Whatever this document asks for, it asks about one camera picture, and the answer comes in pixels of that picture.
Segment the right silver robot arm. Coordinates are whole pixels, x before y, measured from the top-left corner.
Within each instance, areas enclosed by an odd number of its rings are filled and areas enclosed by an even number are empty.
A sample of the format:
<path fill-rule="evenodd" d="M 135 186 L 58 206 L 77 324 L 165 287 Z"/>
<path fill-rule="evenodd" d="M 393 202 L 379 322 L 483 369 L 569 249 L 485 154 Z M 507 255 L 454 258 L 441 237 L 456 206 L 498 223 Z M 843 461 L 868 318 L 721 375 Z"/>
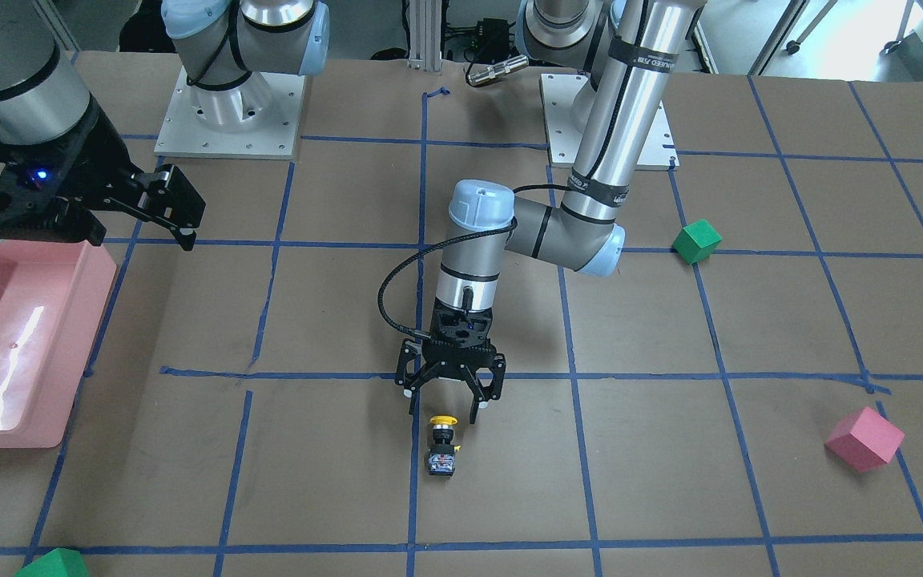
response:
<path fill-rule="evenodd" d="M 0 1 L 0 240 L 99 246 L 111 211 L 191 251 L 205 207 L 175 165 L 136 167 L 35 4 Z"/>

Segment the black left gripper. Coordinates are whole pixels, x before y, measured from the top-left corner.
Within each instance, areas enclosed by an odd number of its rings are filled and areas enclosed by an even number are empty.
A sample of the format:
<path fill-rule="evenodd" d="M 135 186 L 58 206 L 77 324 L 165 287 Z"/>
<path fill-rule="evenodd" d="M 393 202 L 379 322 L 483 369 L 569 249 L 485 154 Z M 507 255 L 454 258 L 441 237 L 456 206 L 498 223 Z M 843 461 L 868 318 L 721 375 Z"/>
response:
<path fill-rule="evenodd" d="M 427 337 L 405 339 L 395 382 L 408 398 L 408 414 L 421 415 L 421 385 L 436 377 L 466 383 L 473 394 L 469 423 L 502 394 L 505 355 L 490 340 L 492 310 L 466 312 L 436 301 Z"/>

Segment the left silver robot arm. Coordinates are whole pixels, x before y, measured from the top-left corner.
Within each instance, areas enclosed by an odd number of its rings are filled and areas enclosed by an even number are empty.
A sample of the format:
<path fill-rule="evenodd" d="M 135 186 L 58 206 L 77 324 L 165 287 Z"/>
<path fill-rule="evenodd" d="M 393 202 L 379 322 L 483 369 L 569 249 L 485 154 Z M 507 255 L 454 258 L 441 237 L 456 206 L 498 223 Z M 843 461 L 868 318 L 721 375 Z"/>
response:
<path fill-rule="evenodd" d="M 521 54 L 589 75 L 593 91 L 557 207 L 525 200 L 487 180 L 459 180 L 448 205 L 448 237 L 405 260 L 441 259 L 431 322 L 404 333 L 395 382 L 415 413 L 437 379 L 462 382 L 469 420 L 502 395 L 506 359 L 490 339 L 492 306 L 506 252 L 590 276 L 618 267 L 626 233 L 616 223 L 683 40 L 703 1 L 524 1 Z"/>

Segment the green cube near arm base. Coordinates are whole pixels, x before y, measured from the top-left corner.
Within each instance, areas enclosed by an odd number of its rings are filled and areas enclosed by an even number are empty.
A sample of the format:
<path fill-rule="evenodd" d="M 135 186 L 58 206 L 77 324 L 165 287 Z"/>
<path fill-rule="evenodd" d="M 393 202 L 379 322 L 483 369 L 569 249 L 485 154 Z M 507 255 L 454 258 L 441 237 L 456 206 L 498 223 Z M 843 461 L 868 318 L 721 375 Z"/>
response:
<path fill-rule="evenodd" d="M 708 220 L 702 219 L 682 227 L 671 248 L 685 263 L 693 265 L 707 259 L 722 240 L 722 235 L 714 226 Z"/>

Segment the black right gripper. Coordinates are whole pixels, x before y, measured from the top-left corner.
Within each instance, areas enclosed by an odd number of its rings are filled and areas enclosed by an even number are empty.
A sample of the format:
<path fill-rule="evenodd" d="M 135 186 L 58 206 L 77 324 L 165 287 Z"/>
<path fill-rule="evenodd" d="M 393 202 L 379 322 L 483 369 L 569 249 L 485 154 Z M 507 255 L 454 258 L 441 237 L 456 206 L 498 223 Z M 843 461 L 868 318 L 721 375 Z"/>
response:
<path fill-rule="evenodd" d="M 99 246 L 96 211 L 125 212 L 168 230 L 183 251 L 195 245 L 205 201 L 174 164 L 145 172 L 98 102 L 46 143 L 0 140 L 0 240 Z"/>

